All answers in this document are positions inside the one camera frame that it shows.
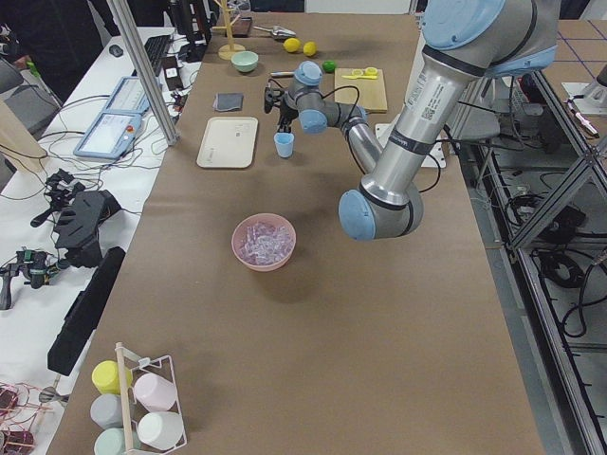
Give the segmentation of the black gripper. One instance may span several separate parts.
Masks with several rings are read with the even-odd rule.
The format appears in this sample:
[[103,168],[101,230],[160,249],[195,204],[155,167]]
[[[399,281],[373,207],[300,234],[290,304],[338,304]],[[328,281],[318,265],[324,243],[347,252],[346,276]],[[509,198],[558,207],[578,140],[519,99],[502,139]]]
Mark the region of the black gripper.
[[276,108],[279,111],[277,133],[292,133],[292,122],[299,115],[298,111],[286,102],[286,90],[272,88],[270,84],[264,90],[264,112],[270,114]]

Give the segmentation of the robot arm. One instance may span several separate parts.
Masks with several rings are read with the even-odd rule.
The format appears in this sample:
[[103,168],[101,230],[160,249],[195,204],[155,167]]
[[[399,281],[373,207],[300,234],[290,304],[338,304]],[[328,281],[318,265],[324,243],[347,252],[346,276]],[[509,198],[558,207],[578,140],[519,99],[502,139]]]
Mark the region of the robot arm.
[[363,176],[340,199],[342,229],[353,239],[395,238],[414,231],[423,202],[414,177],[456,103],[480,78],[520,76],[556,56],[558,1],[431,1],[421,19],[423,68],[386,143],[356,104],[328,100],[321,68],[301,63],[287,88],[265,90],[265,110],[280,111],[278,130],[298,120],[307,134],[342,131]]

